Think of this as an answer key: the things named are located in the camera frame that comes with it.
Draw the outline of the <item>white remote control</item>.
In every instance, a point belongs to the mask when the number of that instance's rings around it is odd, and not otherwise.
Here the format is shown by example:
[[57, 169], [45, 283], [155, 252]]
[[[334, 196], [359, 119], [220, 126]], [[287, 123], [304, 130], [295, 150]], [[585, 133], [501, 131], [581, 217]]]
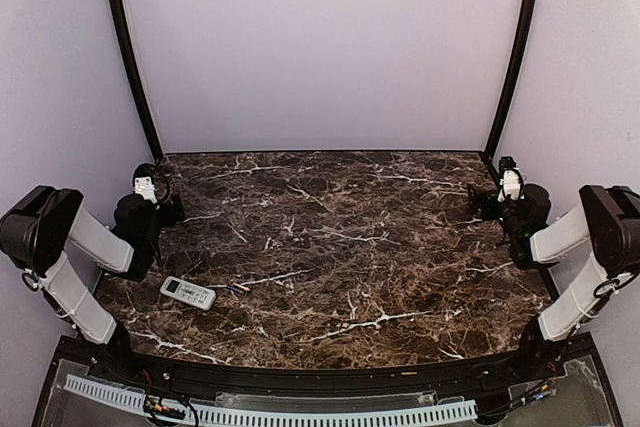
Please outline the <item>white remote control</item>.
[[173, 276], [164, 280], [160, 292], [173, 300], [204, 311], [210, 310], [217, 299], [214, 290]]

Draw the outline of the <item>gold AAA battery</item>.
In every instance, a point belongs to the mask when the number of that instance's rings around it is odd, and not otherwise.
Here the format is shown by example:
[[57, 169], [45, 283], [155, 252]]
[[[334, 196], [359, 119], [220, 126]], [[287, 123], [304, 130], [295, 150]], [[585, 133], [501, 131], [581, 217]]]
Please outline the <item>gold AAA battery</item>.
[[233, 284], [233, 286], [234, 286], [235, 288], [239, 289], [240, 291], [243, 291], [243, 292], [251, 292], [251, 289], [250, 289], [250, 288], [248, 288], [248, 287], [246, 287], [246, 286], [242, 286], [242, 285], [239, 285], [239, 284]]

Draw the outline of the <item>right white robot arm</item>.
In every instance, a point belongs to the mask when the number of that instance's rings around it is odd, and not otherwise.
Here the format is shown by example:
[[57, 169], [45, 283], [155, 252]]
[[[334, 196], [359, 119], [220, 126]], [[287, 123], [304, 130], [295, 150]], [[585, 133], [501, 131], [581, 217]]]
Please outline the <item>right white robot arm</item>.
[[567, 340], [639, 277], [639, 194], [626, 186], [585, 185], [577, 204], [554, 220], [550, 195], [539, 185], [512, 192], [470, 185], [467, 196], [472, 214], [500, 224], [516, 267], [567, 266], [574, 275], [526, 328], [526, 346], [511, 357], [511, 373], [530, 381], [549, 363], [542, 344]]

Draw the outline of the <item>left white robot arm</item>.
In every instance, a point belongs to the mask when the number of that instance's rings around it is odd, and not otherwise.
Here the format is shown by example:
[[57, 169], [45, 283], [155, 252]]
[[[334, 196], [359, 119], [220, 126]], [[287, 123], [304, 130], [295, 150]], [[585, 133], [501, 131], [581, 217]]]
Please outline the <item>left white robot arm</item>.
[[42, 292], [54, 311], [89, 342], [109, 346], [101, 364], [120, 383], [141, 374], [140, 359], [126, 347], [126, 328], [94, 297], [66, 251], [72, 245], [103, 270], [126, 280], [143, 280], [161, 262], [163, 229], [185, 218], [179, 194], [155, 196], [149, 177], [136, 179], [107, 228], [86, 207], [76, 189], [39, 185], [1, 218], [1, 251], [21, 270], [25, 285]]

